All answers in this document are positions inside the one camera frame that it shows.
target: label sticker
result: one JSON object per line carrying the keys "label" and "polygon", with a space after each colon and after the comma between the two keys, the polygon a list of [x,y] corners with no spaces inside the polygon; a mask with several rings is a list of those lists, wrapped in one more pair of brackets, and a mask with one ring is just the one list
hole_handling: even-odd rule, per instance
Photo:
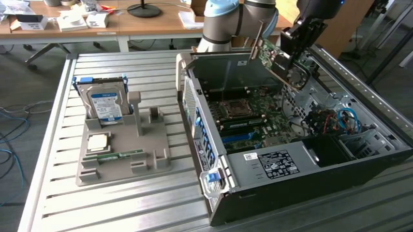
{"label": "label sticker", "polygon": [[96,32],[97,35],[114,35],[116,32]]}
{"label": "label sticker", "polygon": [[96,110],[97,118],[106,124],[116,123],[121,118],[120,106],[116,104],[116,93],[92,94],[92,102]]}
{"label": "label sticker", "polygon": [[261,119],[251,120],[251,121],[249,121],[249,125],[251,125],[251,124],[256,124],[256,123],[261,123],[261,121],[263,121]]}
{"label": "label sticker", "polygon": [[252,159],[256,159],[257,156],[256,156],[256,153],[248,153],[248,154],[244,154],[244,160],[252,160]]}
{"label": "label sticker", "polygon": [[229,128],[244,127],[245,125],[247,125],[247,123],[240,123],[240,124],[229,125]]}
{"label": "label sticker", "polygon": [[297,167],[285,150],[257,156],[265,176],[269,179],[299,173]]}

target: hard drive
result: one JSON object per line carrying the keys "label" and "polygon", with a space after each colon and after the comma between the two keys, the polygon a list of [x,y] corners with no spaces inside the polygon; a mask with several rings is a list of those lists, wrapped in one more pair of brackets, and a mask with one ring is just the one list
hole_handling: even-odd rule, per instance
{"label": "hard drive", "polygon": [[88,118],[98,118],[101,125],[116,124],[130,114],[126,99],[126,78],[73,77],[72,84],[85,107]]}

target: white sticker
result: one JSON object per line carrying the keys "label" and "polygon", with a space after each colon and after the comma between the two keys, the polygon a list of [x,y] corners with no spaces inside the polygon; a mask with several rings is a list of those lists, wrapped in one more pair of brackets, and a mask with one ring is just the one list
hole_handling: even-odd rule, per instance
{"label": "white sticker", "polygon": [[114,35],[116,32],[96,32],[97,35]]}
{"label": "white sticker", "polygon": [[101,158],[101,159],[97,159],[97,161],[104,162],[104,161],[109,161],[109,160],[113,160],[113,159],[116,160],[117,157],[112,156],[112,157]]}
{"label": "white sticker", "polygon": [[229,128],[232,128],[232,127],[243,127],[245,125],[247,125],[247,123],[240,123],[240,124],[231,125]]}
{"label": "white sticker", "polygon": [[244,160],[257,159],[256,153],[244,154]]}
{"label": "white sticker", "polygon": [[249,125],[251,125],[251,124],[260,123],[261,121],[263,121],[261,119],[255,119],[255,120],[251,120],[251,121],[249,121]]}
{"label": "white sticker", "polygon": [[92,94],[92,102],[96,110],[97,118],[104,124],[116,123],[121,118],[120,106],[116,104],[116,93]]}

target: wooden desk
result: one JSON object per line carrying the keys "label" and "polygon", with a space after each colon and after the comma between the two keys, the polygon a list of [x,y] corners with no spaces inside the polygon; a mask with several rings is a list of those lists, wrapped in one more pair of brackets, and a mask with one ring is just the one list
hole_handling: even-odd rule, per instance
{"label": "wooden desk", "polygon": [[[158,2],[158,0],[146,0],[145,3]],[[173,4],[180,4],[178,0],[164,0],[162,2],[169,2]],[[128,6],[136,4],[134,0],[120,0],[118,8],[126,9]],[[201,33],[201,29],[186,30],[181,26],[180,19],[177,17],[178,11],[188,11],[181,7],[176,7],[168,4],[154,4],[161,10],[161,15],[154,18],[136,18],[128,13],[120,15],[120,35],[137,35],[137,34],[180,34],[180,33]],[[281,28],[289,27],[291,23],[280,15],[277,19],[277,24],[275,31],[280,31]]]}
{"label": "wooden desk", "polygon": [[[104,5],[117,7],[116,0],[106,0],[102,1]],[[31,1],[30,8],[33,12],[38,15],[45,15],[46,17],[57,17],[60,16],[58,11],[69,10],[68,6],[57,6],[57,7],[47,7],[43,5],[41,1]],[[17,28],[11,31],[9,38],[38,38],[38,37],[78,37],[78,36],[96,36],[102,34],[117,34],[118,32],[118,16],[109,15],[109,21],[106,28],[88,28],[82,30],[73,30],[60,32],[57,22],[49,22],[46,24],[45,30],[21,30]]]}
{"label": "wooden desk", "polygon": [[[178,0],[162,0],[173,4],[181,4]],[[45,30],[21,30],[9,31],[7,24],[14,20],[11,16],[7,23],[0,24],[0,44],[46,44],[46,43],[76,43],[92,41],[117,41],[120,52],[128,52],[128,40],[141,39],[177,39],[177,38],[200,38],[201,29],[184,29],[177,12],[188,11],[186,9],[168,5],[156,4],[162,13],[154,18],[137,18],[126,13],[126,7],[136,4],[136,0],[105,0],[101,4],[114,6],[121,9],[121,15],[109,15],[106,28],[82,29],[60,32],[57,23],[49,22]],[[69,10],[69,7],[47,7],[41,1],[31,1],[30,8],[38,15],[57,17],[58,11]],[[279,34],[281,28],[291,26],[288,20],[279,16],[275,33]]]}

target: motherboard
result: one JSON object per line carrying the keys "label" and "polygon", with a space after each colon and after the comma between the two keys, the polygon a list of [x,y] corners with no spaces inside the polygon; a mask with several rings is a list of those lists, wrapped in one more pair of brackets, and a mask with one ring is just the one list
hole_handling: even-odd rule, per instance
{"label": "motherboard", "polygon": [[285,144],[299,137],[281,113],[279,93],[257,87],[207,94],[207,100],[213,100],[208,107],[227,154]]}

